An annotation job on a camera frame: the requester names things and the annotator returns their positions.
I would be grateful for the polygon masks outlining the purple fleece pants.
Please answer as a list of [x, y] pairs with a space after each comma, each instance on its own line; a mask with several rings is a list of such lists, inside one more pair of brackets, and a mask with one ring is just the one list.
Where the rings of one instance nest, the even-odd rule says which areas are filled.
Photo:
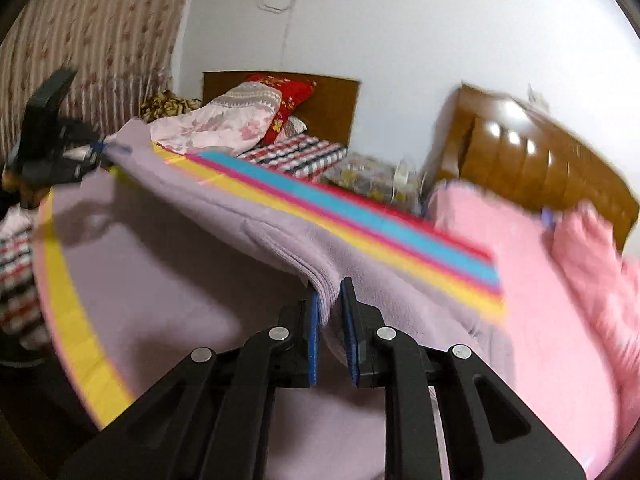
[[512, 344], [498, 326], [440, 286], [373, 258], [309, 222], [228, 193], [163, 162], [141, 122], [123, 174], [99, 170], [60, 186], [43, 207], [37, 280], [55, 351], [79, 400], [105, 426], [190, 350], [239, 347], [279, 310], [321, 289], [321, 384], [276, 401], [271, 479], [377, 479], [382, 398], [346, 376], [337, 289], [417, 341], [467, 344], [506, 380]]

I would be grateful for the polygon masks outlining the yellow black patterned cloth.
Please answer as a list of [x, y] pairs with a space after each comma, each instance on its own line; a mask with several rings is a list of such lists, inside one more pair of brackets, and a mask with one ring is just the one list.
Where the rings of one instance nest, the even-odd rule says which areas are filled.
[[157, 119], [175, 117], [190, 113], [202, 106], [199, 99], [186, 99], [176, 96], [171, 90], [164, 90], [146, 99], [139, 108], [139, 117], [149, 124]]

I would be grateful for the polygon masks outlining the brown striped curtain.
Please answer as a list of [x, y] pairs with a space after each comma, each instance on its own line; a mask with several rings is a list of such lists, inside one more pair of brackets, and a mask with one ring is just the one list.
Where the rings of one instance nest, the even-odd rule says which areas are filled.
[[20, 135], [24, 108], [60, 67], [77, 75], [61, 107], [111, 134], [171, 84], [186, 0], [29, 0], [1, 43], [1, 151]]

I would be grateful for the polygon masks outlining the nightstand with floral cover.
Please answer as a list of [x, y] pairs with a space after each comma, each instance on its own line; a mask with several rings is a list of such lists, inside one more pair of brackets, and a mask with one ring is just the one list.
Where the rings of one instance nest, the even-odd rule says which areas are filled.
[[421, 206], [420, 195], [418, 202], [409, 209], [393, 203], [392, 182], [397, 164], [389, 164], [375, 157], [349, 153], [336, 165], [326, 170], [321, 175], [321, 181], [383, 205], [417, 214]]

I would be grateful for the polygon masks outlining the rainbow striped blanket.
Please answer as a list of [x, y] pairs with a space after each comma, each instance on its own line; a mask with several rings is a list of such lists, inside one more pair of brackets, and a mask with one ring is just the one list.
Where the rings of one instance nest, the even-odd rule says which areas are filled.
[[[211, 180], [244, 200], [318, 224], [371, 257], [440, 286], [465, 304], [477, 302], [480, 316], [503, 331], [506, 304], [498, 272], [487, 252], [439, 232], [425, 222], [390, 214], [323, 186], [281, 176], [248, 162], [224, 155], [180, 156], [151, 148], [163, 162], [192, 178]], [[118, 166], [105, 171], [123, 174], [126, 156], [122, 155]], [[39, 225], [46, 203], [38, 219], [36, 278], [37, 256], [42, 246]]]

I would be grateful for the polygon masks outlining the white power strip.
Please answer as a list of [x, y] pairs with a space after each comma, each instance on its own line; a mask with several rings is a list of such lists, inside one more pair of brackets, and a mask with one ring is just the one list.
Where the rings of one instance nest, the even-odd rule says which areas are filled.
[[393, 203], [406, 209], [414, 206], [420, 195], [420, 179], [412, 162], [401, 159], [396, 165], [392, 182]]

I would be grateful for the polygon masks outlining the floral pink white quilt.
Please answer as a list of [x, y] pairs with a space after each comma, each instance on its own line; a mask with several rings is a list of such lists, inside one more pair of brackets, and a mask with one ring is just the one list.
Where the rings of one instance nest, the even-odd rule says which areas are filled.
[[197, 110], [154, 120], [151, 140], [181, 155], [219, 152], [238, 156], [266, 135], [281, 100], [279, 90], [245, 81]]

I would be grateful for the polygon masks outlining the plaid checkered cloth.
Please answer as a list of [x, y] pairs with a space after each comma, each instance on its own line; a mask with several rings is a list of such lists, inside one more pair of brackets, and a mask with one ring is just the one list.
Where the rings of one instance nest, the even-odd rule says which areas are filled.
[[299, 133], [292, 138], [254, 148], [239, 155], [238, 159], [296, 179], [317, 180], [347, 153], [348, 148], [341, 143]]

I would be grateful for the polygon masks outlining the small dark wooden headboard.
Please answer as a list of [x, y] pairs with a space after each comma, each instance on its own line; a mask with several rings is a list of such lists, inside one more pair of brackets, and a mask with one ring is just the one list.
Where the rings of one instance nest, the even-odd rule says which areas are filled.
[[253, 74], [314, 84], [314, 94], [299, 104], [292, 115], [302, 120], [308, 131], [319, 139], [349, 144], [360, 89], [358, 80], [280, 70], [209, 70], [203, 73], [202, 103], [207, 104]]

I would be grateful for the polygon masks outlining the red embroidered pillow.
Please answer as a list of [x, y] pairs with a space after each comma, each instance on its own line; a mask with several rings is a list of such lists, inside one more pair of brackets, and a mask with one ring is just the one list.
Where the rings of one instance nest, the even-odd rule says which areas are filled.
[[283, 132], [288, 118], [300, 104], [306, 102], [314, 95], [317, 84], [312, 80], [291, 79], [267, 74], [251, 74], [246, 81], [259, 82], [276, 89], [281, 93], [281, 102], [277, 113], [260, 143], [270, 145], [277, 141], [278, 135]]

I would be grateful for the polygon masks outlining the large brown wooden headboard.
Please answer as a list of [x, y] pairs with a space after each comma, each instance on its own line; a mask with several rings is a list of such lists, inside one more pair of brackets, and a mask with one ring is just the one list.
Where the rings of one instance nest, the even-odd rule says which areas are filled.
[[531, 212], [589, 200], [622, 250], [639, 203], [613, 166], [568, 130], [506, 93], [462, 84], [437, 182], [465, 180]]

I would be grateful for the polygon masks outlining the pink bed sheet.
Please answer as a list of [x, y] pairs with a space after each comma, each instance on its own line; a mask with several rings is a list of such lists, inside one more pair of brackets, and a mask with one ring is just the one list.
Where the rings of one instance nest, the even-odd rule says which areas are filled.
[[435, 226], [495, 259], [506, 297], [514, 391], [596, 478], [617, 442], [617, 392], [600, 342], [550, 256], [552, 215], [532, 214], [462, 181], [437, 185]]

